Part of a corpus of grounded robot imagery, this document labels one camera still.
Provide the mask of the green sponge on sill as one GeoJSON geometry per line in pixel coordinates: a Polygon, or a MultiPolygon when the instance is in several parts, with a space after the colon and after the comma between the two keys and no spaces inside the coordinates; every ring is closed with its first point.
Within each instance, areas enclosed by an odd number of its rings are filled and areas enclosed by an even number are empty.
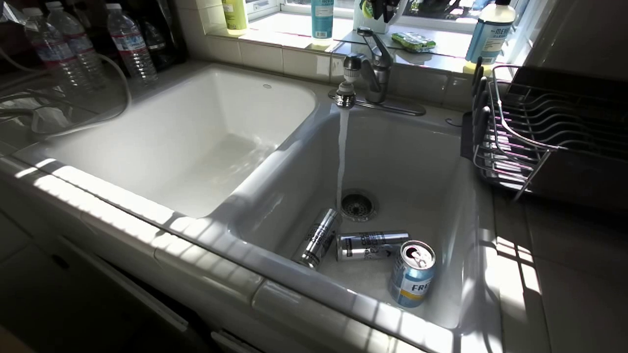
{"type": "Polygon", "coordinates": [[[431,52],[436,42],[432,38],[427,38],[419,33],[393,33],[391,38],[405,50],[405,52],[431,52]]]}

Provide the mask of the yellow-green bottle on windowsill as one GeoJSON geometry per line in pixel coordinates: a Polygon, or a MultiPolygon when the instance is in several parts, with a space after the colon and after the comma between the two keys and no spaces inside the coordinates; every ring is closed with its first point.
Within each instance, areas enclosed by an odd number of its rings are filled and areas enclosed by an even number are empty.
{"type": "Polygon", "coordinates": [[[222,0],[226,25],[230,29],[246,29],[248,27],[248,9],[246,0],[222,0]]]}

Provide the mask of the clear plastic container left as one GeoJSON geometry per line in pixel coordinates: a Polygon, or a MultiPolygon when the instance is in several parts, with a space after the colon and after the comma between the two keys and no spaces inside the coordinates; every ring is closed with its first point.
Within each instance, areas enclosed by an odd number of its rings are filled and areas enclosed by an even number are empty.
{"type": "Polygon", "coordinates": [[[0,89],[0,150],[5,154],[60,135],[97,127],[132,107],[132,84],[107,54],[107,84],[95,91],[67,93],[46,70],[26,66],[0,89]]]}

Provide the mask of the blue upright soda can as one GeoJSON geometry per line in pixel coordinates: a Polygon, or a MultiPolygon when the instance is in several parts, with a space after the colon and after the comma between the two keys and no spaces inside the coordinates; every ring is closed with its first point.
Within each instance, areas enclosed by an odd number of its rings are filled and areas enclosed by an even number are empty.
{"type": "Polygon", "coordinates": [[[419,305],[429,295],[434,272],[436,250],[421,238],[405,240],[393,266],[391,295],[401,305],[419,305]]]}

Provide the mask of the clear water bottle middle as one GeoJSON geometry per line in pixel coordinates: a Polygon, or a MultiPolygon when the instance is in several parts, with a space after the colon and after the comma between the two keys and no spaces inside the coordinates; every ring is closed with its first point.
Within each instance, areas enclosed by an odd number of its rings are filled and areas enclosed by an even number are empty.
{"type": "Polygon", "coordinates": [[[71,15],[60,0],[48,1],[48,9],[48,21],[67,38],[81,66],[85,68],[89,82],[95,87],[105,87],[107,74],[103,70],[103,60],[83,23],[75,15],[71,15]]]}

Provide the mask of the clear water bottle right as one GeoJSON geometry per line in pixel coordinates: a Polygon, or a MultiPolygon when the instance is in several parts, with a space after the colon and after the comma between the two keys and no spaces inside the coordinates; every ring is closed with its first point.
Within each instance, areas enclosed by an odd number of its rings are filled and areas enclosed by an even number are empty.
{"type": "Polygon", "coordinates": [[[140,27],[128,17],[118,1],[107,5],[107,25],[111,36],[130,72],[132,78],[150,80],[156,76],[148,44],[142,36],[140,27]]]}

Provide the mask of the silver can lying left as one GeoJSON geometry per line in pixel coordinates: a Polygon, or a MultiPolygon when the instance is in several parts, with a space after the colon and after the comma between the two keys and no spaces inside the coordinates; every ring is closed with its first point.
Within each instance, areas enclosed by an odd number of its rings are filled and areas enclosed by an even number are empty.
{"type": "Polygon", "coordinates": [[[323,260],[332,240],[336,238],[336,223],[338,211],[334,207],[328,207],[315,227],[313,237],[307,240],[305,250],[301,252],[301,260],[307,266],[315,268],[323,260]]]}

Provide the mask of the teal bottle on windowsill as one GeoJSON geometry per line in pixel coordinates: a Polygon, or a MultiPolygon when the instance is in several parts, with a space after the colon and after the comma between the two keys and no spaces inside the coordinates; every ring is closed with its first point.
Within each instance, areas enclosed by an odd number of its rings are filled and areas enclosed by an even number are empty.
{"type": "Polygon", "coordinates": [[[311,0],[313,35],[330,38],[334,31],[334,0],[311,0]]]}

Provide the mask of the clear water bottle left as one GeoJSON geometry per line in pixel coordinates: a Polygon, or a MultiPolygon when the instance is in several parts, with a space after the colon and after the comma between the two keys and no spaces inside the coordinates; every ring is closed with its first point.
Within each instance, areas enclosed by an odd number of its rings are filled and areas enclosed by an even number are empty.
{"type": "Polygon", "coordinates": [[[85,86],[81,64],[65,36],[44,17],[40,7],[26,7],[26,36],[34,44],[46,68],[64,89],[85,86]]]}

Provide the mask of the chrome kitchen faucet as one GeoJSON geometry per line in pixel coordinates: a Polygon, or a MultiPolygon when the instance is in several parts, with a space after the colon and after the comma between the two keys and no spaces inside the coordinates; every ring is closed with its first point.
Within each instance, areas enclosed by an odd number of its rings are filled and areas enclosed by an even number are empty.
{"type": "Polygon", "coordinates": [[[340,109],[352,109],[360,105],[403,115],[425,115],[425,105],[403,107],[385,101],[393,54],[374,29],[358,27],[356,33],[366,40],[372,56],[348,54],[344,58],[342,80],[330,91],[332,103],[340,109]]]}

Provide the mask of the white soap bottle blue label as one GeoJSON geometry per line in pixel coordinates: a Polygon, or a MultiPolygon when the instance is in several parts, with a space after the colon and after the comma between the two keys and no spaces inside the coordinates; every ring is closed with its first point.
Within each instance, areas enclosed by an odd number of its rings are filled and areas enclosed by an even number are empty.
{"type": "Polygon", "coordinates": [[[495,0],[478,17],[466,58],[484,64],[495,62],[517,19],[511,0],[495,0]]]}

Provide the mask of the clear water bottle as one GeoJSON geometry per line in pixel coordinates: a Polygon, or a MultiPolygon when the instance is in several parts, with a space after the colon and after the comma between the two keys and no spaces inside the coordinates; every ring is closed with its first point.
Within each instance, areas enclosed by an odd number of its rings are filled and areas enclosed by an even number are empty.
{"type": "Polygon", "coordinates": [[[150,80],[156,76],[148,44],[142,36],[140,27],[128,17],[118,1],[107,5],[107,25],[111,36],[130,72],[132,78],[150,80]]]}
{"type": "Polygon", "coordinates": [[[107,74],[103,70],[103,60],[83,23],[75,15],[71,15],[60,0],[48,1],[48,9],[48,21],[67,38],[81,66],[85,68],[89,82],[95,87],[105,87],[107,74]]]}
{"type": "Polygon", "coordinates": [[[65,36],[44,17],[40,7],[26,7],[26,36],[34,44],[46,68],[64,89],[85,86],[81,64],[65,36]]]}

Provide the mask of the white cup green print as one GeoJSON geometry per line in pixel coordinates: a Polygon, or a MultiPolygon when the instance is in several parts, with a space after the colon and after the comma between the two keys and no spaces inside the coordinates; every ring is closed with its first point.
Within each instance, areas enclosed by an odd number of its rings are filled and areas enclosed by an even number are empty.
{"type": "Polygon", "coordinates": [[[354,27],[385,33],[407,9],[409,0],[356,0],[354,27]]]}

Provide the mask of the white double basin sink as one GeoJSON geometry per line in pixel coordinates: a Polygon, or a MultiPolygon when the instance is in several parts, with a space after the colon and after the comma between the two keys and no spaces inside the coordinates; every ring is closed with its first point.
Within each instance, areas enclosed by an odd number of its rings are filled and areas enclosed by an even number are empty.
{"type": "Polygon", "coordinates": [[[497,327],[499,307],[485,264],[491,199],[464,152],[462,123],[434,105],[425,115],[340,109],[319,84],[207,66],[117,121],[20,154],[354,315],[401,305],[391,295],[401,246],[387,258],[338,260],[338,237],[407,231],[436,250],[436,272],[429,295],[403,307],[468,333],[497,327]],[[348,217],[346,191],[368,191],[378,213],[348,217]],[[301,252],[328,207],[338,211],[336,238],[311,268],[301,252]]]}

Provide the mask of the sink drain strainer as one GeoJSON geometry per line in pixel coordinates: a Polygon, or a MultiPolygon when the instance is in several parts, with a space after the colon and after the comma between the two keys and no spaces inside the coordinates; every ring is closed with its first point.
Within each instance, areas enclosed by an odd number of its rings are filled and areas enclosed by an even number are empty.
{"type": "Polygon", "coordinates": [[[352,219],[372,219],[378,213],[378,203],[368,191],[346,191],[342,211],[352,219]]]}

